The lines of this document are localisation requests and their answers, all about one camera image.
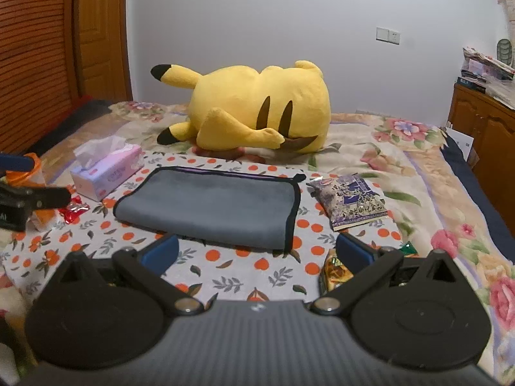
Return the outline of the grey towel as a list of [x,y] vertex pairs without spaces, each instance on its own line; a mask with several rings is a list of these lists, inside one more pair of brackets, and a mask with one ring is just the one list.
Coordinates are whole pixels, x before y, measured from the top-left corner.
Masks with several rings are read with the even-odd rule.
[[301,201],[292,178],[161,167],[117,200],[117,220],[138,228],[263,251],[292,249]]

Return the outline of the wooden room door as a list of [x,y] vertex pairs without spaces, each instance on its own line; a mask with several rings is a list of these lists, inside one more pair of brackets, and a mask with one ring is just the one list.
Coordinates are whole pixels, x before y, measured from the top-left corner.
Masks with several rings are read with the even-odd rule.
[[73,0],[74,50],[80,95],[133,98],[126,43],[126,0]]

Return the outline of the orange lidded bottle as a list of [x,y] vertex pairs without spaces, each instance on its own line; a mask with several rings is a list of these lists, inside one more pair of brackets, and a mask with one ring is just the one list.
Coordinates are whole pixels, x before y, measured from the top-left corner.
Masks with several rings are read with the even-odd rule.
[[[42,171],[42,161],[34,152],[29,152],[24,157],[31,158],[34,166],[30,171],[7,171],[6,181],[13,187],[46,187]],[[32,213],[30,221],[38,232],[44,232],[55,223],[56,213],[53,209],[37,210]]]

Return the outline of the green yellow snack bag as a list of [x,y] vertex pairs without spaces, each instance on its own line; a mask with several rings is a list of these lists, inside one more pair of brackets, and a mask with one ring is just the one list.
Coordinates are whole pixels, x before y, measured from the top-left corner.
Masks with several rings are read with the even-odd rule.
[[378,256],[380,247],[360,245],[343,238],[329,249],[320,273],[319,291],[324,295],[351,280],[359,271],[372,263]]

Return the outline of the red candy wrapper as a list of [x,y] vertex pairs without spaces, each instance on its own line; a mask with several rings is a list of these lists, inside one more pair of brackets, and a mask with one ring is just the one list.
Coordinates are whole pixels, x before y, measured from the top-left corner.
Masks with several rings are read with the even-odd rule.
[[59,214],[66,224],[72,224],[89,210],[90,206],[80,196],[75,196],[71,198],[66,207],[59,208]]

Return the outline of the purple snack bag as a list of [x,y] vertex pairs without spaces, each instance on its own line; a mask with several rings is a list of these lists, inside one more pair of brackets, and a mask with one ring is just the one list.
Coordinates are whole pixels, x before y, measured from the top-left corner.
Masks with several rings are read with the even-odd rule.
[[384,199],[357,174],[316,178],[307,185],[335,232],[380,220],[388,214]]

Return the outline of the floral bed blanket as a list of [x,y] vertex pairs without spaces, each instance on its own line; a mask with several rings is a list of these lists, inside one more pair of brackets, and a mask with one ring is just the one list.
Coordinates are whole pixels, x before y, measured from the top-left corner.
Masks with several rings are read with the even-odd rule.
[[[77,132],[47,151],[43,173],[47,182],[70,186],[72,151],[88,140],[113,134],[139,145],[144,153],[193,152],[188,142],[162,147],[156,136],[169,123],[183,120],[182,106],[141,102],[112,105],[108,114],[84,124]],[[413,140],[387,136],[386,119],[354,113],[336,114],[325,152],[355,153],[369,149],[365,159],[377,169],[396,166],[403,178],[390,194],[395,201],[386,217],[357,226],[352,234],[372,247],[400,247],[425,256],[440,248],[467,277],[492,319],[492,337],[480,360],[481,367],[501,384],[514,379],[514,264],[510,241],[494,239],[495,229],[486,212],[464,186],[454,166],[444,158],[450,143],[440,130],[424,126]],[[1,315],[14,329],[23,327],[31,302],[8,295]]]

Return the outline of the pink tissue box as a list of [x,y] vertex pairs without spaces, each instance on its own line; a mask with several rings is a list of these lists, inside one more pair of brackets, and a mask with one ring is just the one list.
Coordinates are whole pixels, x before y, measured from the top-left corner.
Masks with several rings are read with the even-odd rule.
[[89,140],[74,151],[78,162],[71,169],[76,191],[101,201],[142,167],[143,150],[120,136]]

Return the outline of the white paper by cabinet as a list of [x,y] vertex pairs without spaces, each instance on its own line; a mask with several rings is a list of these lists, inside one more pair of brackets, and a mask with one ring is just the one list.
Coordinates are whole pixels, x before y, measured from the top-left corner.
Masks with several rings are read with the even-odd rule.
[[452,140],[454,140],[456,142],[457,146],[459,147],[459,149],[461,150],[461,152],[463,154],[463,159],[465,161],[468,161],[474,139],[470,135],[468,135],[466,133],[461,133],[451,127],[446,127],[445,131],[446,131],[446,134],[448,136],[450,136],[452,138]]

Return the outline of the wooden louvered wardrobe door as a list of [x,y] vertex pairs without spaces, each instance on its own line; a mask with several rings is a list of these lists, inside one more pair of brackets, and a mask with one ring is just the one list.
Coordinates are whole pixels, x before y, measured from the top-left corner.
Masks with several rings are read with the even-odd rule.
[[25,152],[79,99],[73,0],[1,0],[1,150]]

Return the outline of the wooden side cabinet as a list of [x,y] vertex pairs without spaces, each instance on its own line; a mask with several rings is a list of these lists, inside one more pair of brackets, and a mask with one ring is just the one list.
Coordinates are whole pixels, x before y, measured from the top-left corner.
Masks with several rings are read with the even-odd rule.
[[483,192],[514,230],[514,111],[494,98],[454,85],[448,121],[471,136],[478,160],[472,166]]

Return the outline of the yellow Pikachu plush toy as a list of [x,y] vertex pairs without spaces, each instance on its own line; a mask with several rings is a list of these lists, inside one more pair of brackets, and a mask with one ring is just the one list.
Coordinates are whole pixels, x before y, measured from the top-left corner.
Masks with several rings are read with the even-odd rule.
[[206,151],[252,147],[316,152],[326,142],[329,91],[323,72],[310,61],[262,71],[233,65],[205,75],[162,64],[150,73],[168,86],[192,92],[187,119],[161,131],[160,145],[195,140]]

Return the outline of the stack of papers and books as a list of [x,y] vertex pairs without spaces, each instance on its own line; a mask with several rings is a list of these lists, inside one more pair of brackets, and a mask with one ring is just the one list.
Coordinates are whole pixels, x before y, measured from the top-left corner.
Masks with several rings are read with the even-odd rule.
[[514,69],[471,47],[464,47],[463,55],[462,69],[456,82],[488,95],[513,110]]

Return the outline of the white wall switch plate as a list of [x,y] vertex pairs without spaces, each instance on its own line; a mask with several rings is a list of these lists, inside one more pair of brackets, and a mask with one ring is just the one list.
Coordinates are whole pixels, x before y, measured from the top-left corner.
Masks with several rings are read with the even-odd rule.
[[401,33],[386,28],[377,27],[375,39],[377,41],[399,45],[401,43]]

